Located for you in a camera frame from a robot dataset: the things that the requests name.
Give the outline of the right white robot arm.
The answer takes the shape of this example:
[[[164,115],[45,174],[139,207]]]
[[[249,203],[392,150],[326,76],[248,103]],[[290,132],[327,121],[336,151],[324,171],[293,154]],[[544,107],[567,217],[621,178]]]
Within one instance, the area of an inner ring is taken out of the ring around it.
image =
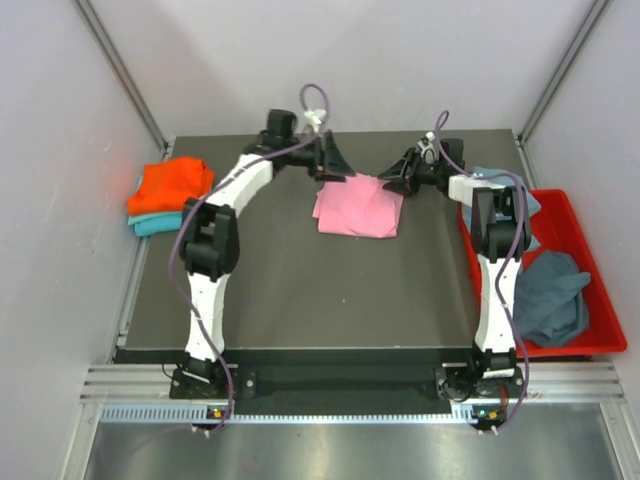
[[[531,242],[527,191],[509,172],[485,176],[466,169],[464,143],[425,134],[378,175],[383,188],[412,196],[432,186],[470,210],[469,237],[481,271],[479,324],[465,386],[487,396],[518,376],[514,301],[522,257]]]

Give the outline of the pink t shirt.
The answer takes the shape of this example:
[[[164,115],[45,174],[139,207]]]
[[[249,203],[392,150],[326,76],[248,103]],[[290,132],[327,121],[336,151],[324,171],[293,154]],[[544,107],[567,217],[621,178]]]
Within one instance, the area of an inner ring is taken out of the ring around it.
[[[326,182],[316,196],[312,217],[324,234],[393,238],[404,197],[384,189],[386,182],[357,174],[344,182]]]

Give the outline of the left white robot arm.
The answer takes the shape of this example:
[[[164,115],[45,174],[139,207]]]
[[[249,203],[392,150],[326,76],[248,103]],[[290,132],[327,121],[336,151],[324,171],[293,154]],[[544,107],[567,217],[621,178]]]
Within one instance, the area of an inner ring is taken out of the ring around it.
[[[297,116],[274,109],[266,127],[247,145],[228,174],[211,192],[188,199],[171,254],[184,262],[190,293],[190,331],[181,362],[192,384],[205,396],[226,387],[222,352],[225,291],[240,257],[239,216],[257,193],[285,167],[301,167],[316,181],[343,182],[355,175],[327,129],[326,109],[304,112],[307,134],[294,133]]]

